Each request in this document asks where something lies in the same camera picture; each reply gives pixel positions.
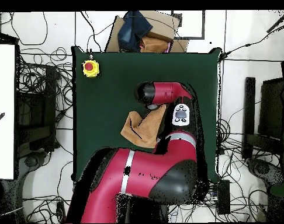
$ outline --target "white screen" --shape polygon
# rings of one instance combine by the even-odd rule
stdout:
[[[13,179],[15,46],[0,44],[0,179]]]

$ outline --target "white stripe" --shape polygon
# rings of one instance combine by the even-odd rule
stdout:
[[[190,144],[192,144],[194,147],[196,147],[196,141],[195,141],[195,139],[194,138],[192,138],[190,135],[188,135],[188,134],[185,134],[185,133],[172,133],[171,135],[168,135],[168,136],[166,136],[166,139],[168,138],[168,137],[171,137],[170,138],[170,141],[171,140],[179,140],[179,139],[181,139],[181,140],[185,140],[185,141],[187,141],[187,142],[189,142]]]
[[[129,156],[127,157],[126,166],[131,167],[131,163],[133,162],[135,151],[130,150]],[[123,174],[122,184],[121,184],[121,193],[126,193],[127,181],[129,180],[130,175]]]

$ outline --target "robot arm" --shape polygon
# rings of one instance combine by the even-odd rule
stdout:
[[[170,103],[154,153],[125,148],[95,152],[76,183],[67,223],[116,223],[118,193],[161,204],[183,204],[192,197],[197,180],[192,96],[177,82],[146,82],[135,97],[143,104]]]

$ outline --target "folded towel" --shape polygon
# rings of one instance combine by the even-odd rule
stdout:
[[[129,112],[121,135],[139,147],[154,148],[165,110],[166,105],[162,105],[158,109],[150,111],[144,118],[141,118],[136,111]]]
[[[166,41],[147,36],[142,38],[140,45],[142,46],[141,53],[163,53],[168,48]]]

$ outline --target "dark blue cloth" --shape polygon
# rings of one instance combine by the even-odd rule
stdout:
[[[125,23],[118,32],[119,49],[140,52],[142,37],[153,28],[139,11],[128,11],[124,16]]]

